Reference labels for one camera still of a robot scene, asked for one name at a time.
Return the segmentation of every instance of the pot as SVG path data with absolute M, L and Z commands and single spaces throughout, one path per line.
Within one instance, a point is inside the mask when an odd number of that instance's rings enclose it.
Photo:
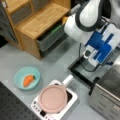
M 41 91 L 38 102 L 43 111 L 54 114 L 64 109 L 68 100 L 66 87 L 72 82 L 72 78 L 69 75 L 62 85 L 49 85 Z

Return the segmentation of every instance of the gray floor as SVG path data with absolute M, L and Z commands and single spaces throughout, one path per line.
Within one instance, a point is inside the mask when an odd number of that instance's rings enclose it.
M 63 81 L 69 74 L 68 66 L 78 57 L 79 43 L 65 39 L 41 61 L 10 44 L 0 48 L 0 80 L 29 108 L 40 90 L 52 80 Z M 22 91 L 14 85 L 14 76 L 23 67 L 35 67 L 41 73 L 39 85 L 31 91 Z M 89 89 L 74 78 L 69 86 L 77 95 L 78 101 L 70 109 L 64 120 L 105 120 L 89 106 Z

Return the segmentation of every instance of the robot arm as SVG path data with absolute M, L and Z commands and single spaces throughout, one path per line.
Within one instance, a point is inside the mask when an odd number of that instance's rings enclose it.
M 102 5 L 104 0 L 90 0 L 83 4 L 76 14 L 71 15 L 65 24 L 64 31 L 72 39 L 86 47 L 84 56 L 93 65 L 102 64 L 120 42 L 120 30 L 115 25 L 96 28 L 102 20 Z
M 78 9 L 75 22 L 83 31 L 95 30 L 101 23 L 104 0 L 90 0 Z

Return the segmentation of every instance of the wooden shelf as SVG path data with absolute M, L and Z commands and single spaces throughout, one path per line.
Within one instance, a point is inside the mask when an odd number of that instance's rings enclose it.
M 8 12 L 9 14 L 12 14 L 17 9 L 21 8 L 25 4 L 29 3 L 29 0 L 6 0 L 6 3 L 8 5 Z
M 17 26 L 17 30 L 32 39 L 37 39 L 68 12 L 69 9 L 55 3 L 50 3 L 31 18 Z

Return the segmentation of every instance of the food on plate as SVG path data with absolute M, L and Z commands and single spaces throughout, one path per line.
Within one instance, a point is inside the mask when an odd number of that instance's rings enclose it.
M 27 75 L 24 78 L 24 82 L 23 82 L 23 86 L 27 87 L 31 82 L 33 82 L 35 80 L 35 76 L 34 75 Z

